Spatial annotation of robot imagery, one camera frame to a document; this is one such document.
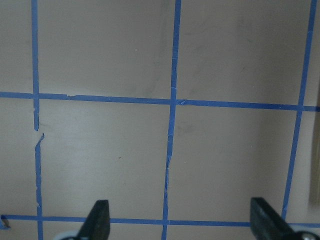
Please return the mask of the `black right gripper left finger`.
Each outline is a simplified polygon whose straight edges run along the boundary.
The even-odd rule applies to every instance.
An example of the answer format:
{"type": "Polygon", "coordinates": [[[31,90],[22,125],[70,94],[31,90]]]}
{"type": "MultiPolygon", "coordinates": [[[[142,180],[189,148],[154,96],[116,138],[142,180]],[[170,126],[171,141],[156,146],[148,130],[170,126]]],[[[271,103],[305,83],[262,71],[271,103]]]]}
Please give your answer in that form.
{"type": "Polygon", "coordinates": [[[111,231],[108,200],[97,200],[75,240],[107,240],[111,231]]]}

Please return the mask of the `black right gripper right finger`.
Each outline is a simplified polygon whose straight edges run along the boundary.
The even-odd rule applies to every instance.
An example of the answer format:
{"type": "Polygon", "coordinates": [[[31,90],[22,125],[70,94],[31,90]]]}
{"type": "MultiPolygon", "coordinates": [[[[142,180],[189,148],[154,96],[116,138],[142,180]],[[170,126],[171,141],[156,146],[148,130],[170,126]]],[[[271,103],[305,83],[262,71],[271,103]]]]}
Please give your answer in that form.
{"type": "Polygon", "coordinates": [[[319,235],[294,230],[262,197],[250,199],[250,230],[257,240],[318,240],[319,235]]]}

